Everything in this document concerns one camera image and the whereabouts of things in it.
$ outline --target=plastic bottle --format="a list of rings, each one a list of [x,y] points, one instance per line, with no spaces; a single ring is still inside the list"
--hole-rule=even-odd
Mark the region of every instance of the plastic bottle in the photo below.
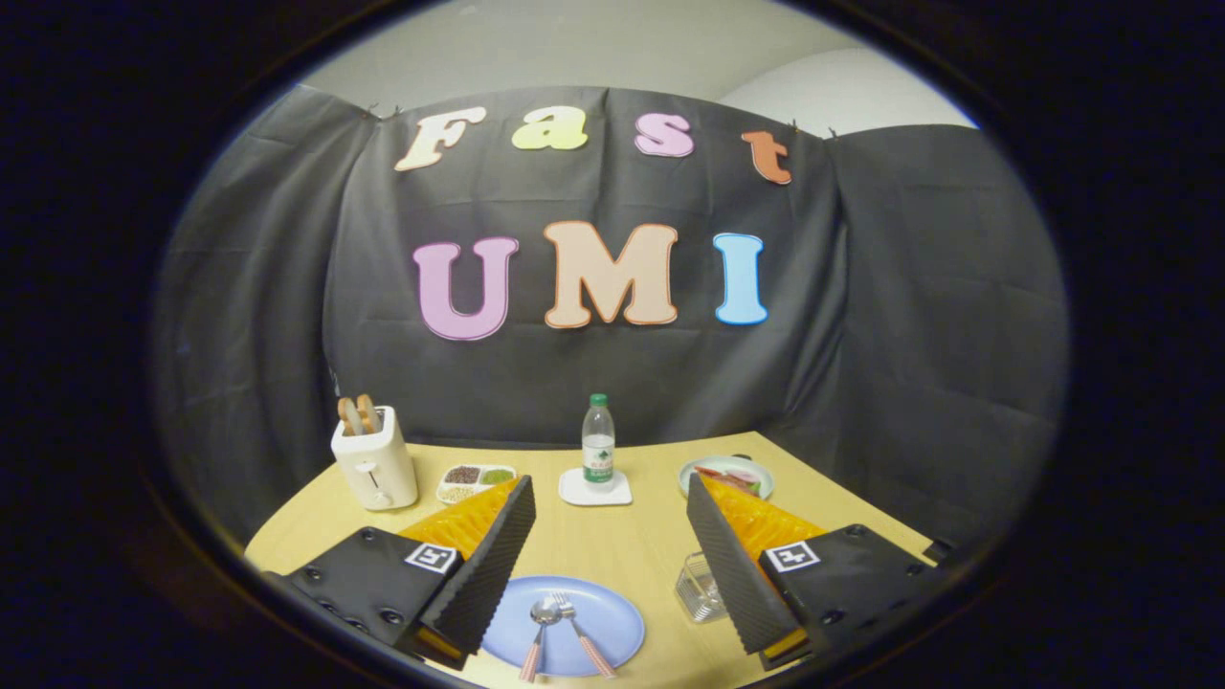
[[[583,479],[590,490],[605,493],[612,488],[615,438],[608,396],[592,395],[592,408],[583,418]]]

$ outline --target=wooden table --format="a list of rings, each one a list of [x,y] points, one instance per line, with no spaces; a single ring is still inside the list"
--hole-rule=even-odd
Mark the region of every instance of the wooden table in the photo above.
[[[413,444],[408,449],[420,492],[415,505],[368,511],[353,498],[339,467],[332,465],[260,528],[246,548],[247,559],[261,570],[288,574],[363,526],[398,532],[445,508],[434,489],[454,465],[508,465],[532,476],[537,499],[535,525],[512,576],[573,576],[620,592],[642,613],[647,638],[638,653],[617,668],[617,683],[702,689],[741,687],[773,673],[762,671],[756,655],[745,655],[729,618],[695,624],[676,597],[681,564],[699,549],[676,479],[686,462],[709,455],[750,455],[774,474],[775,489],[769,500],[779,508],[826,530],[864,523],[931,563],[922,557],[931,539],[757,433],[617,447],[616,468],[630,479],[633,503],[598,508],[575,506],[557,494],[561,473],[581,466],[579,450],[468,450]],[[518,667],[486,652],[469,657],[463,672],[430,664],[484,687],[522,687]],[[599,676],[537,677],[537,683],[552,687],[593,687],[603,682]]]

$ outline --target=fork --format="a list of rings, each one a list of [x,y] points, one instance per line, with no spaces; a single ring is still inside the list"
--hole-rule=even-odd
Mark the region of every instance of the fork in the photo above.
[[[578,642],[583,645],[583,650],[587,651],[587,657],[592,658],[592,662],[595,664],[595,669],[600,671],[604,679],[612,679],[616,677],[616,671],[612,669],[612,666],[604,660],[604,656],[600,655],[595,644],[592,642],[587,634],[583,634],[578,623],[575,622],[575,617],[578,613],[575,611],[575,604],[570,602],[570,596],[557,591],[552,593],[552,600],[557,603],[557,609],[561,612],[561,617],[568,619],[570,624],[575,628],[575,634],[578,635]]]

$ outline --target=letter i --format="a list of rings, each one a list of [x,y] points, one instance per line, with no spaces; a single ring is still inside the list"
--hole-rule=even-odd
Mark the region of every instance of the letter i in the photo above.
[[[723,305],[714,316],[729,325],[753,325],[769,315],[757,294],[757,254],[764,243],[752,234],[725,232],[714,237],[723,254]]]

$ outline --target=spoon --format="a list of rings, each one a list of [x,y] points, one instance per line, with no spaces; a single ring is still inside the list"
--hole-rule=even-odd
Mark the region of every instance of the spoon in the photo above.
[[[523,669],[519,671],[519,679],[523,682],[535,680],[535,668],[540,664],[540,640],[544,639],[544,628],[561,620],[561,612],[557,611],[556,603],[549,596],[532,603],[529,614],[532,622],[540,625],[540,630],[537,631],[535,641],[532,642],[528,657],[523,661]]]

